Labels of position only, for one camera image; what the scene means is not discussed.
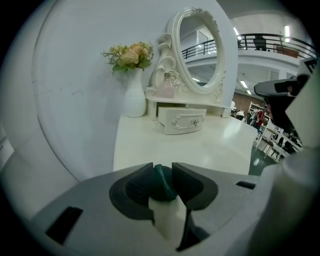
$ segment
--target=white drawer box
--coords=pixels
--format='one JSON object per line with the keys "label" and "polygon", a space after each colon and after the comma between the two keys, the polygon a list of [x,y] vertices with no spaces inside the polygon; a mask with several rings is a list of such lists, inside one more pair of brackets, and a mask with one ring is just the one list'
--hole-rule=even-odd
{"label": "white drawer box", "polygon": [[159,107],[158,121],[164,125],[164,134],[187,134],[203,127],[206,109],[188,107]]}

